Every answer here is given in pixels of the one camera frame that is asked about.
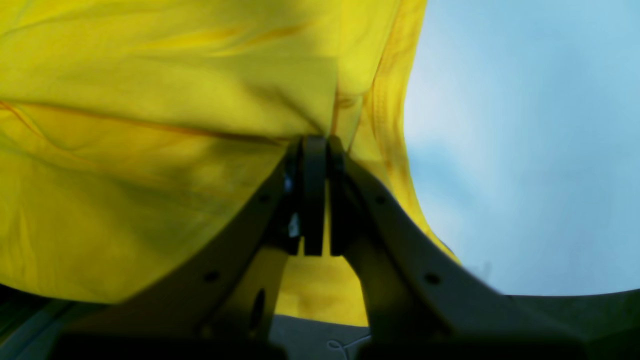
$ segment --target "rope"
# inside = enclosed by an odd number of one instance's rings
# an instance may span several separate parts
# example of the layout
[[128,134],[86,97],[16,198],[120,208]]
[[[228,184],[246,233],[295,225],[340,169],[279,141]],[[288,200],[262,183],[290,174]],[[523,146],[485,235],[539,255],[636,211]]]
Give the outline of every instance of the rope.
[[347,349],[352,347],[353,345],[357,345],[369,339],[371,339],[371,335],[366,335],[360,339],[348,343],[347,345],[339,342],[338,340],[329,340],[326,342],[326,347],[328,347],[329,350],[340,351],[344,360],[349,360],[349,352],[347,351]]

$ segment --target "yellow canopy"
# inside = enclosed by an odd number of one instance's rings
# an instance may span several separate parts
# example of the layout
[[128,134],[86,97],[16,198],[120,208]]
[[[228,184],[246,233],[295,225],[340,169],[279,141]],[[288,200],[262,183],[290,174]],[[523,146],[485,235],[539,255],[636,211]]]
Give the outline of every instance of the yellow canopy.
[[[302,134],[420,212],[403,101],[425,0],[3,0],[0,282],[117,303],[236,214]],[[366,325],[343,258],[292,258],[277,312]]]

